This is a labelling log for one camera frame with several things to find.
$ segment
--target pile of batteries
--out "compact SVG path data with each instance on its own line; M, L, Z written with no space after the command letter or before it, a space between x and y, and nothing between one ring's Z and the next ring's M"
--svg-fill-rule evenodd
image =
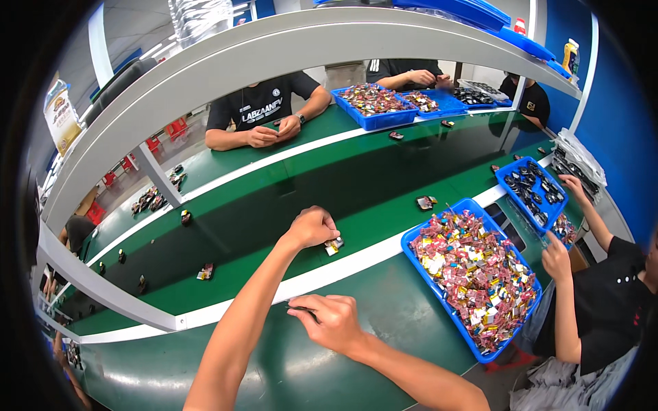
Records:
M491 97L473 89L457 87L454 96L457 100L469 106L494 104L494 100Z
M535 302L535 277L517 259L509 239L487 231L482 218L464 210L435 214L409 243L485 355L498 351Z
M440 110L439 103L419 91L412 91L404 96L404 98L414 106L418 107L421 112L433 112Z
M547 212L542 212L538 205L542 204L544 199L551 205L565 200L559 188L546 178L544 172L532 161L528 161L525 167L519 166L518 172L512 171L511 174L507 174L504 180L542 227L548 223L549 216ZM544 191L544 198L532 189L537 180L541 182L539 187Z
M357 84L338 93L363 116L411 110L415 107L395 97L394 91L380 88L376 84Z

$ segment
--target ceiling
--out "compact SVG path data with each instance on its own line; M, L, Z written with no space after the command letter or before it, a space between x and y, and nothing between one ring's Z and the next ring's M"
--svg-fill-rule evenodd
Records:
M105 0L103 20L112 68L135 50L148 51L174 33L167 0ZM86 24L72 36L72 42L63 53L55 69L59 70L59 77L71 85L69 98L78 115L82 115L91 104L89 96L98 87ZM55 146L43 117L43 101L37 101L36 108L30 124L32 140L28 162L38 171L39 183L43 183Z

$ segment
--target blue wall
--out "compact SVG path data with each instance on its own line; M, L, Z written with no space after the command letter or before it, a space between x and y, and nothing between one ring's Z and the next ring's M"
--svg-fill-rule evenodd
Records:
M591 15L577 0L548 2L546 46L563 55L558 45L564 47L570 37L578 42L581 89L592 47L591 30ZM607 190L646 252L658 218L658 139L642 85L632 73L610 37L600 30L594 82L576 136L605 170ZM578 101L542 86L551 102L549 128L556 133L568 128Z

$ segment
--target assembly line table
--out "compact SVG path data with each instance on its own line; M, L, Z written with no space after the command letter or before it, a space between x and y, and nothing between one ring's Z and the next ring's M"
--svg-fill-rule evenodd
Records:
M508 115L510 131L503 134ZM513 112L450 118L454 128L430 120L395 130L339 139L283 158L226 181L193 198L181 209L193 224L180 225L173 210L123 239L91 265L107 265L105 277L138 295L144 275L149 292L141 299L171 314L183 314L232 299L285 232L297 213L318 204L329 210L345 246L333 257L322 247L306 249L293 261L284 279L357 253L427 220L415 198L435 196L444 203L474 197L496 186L490 165L504 166L513 154L543 156L548 135L533 130ZM222 175L291 147L354 132L356 124L337 107L305 125L285 147L250 147L223 153L205 151L184 167L191 192ZM542 243L512 206L509 197L496 203L526 244L522 252L543 285L548 276L541 264ZM580 225L582 213L571 202L565 213ZM125 216L112 219L91 241L88 259L135 224ZM119 249L127 254L118 264ZM204 263L215 264L211 281L199 281ZM391 346L431 361L457 374L476 364L463 338L433 292L403 254L313 291L356 298L362 327ZM73 295L62 307L74 318L88 306ZM112 310L76 320L70 328L89 335L137 323ZM214 324L133 341L82 345L82 383L96 400L112 409L181 409L212 333ZM284 304L270 309L265 328L240 387L237 410L403 410L414 400L370 368L310 342Z

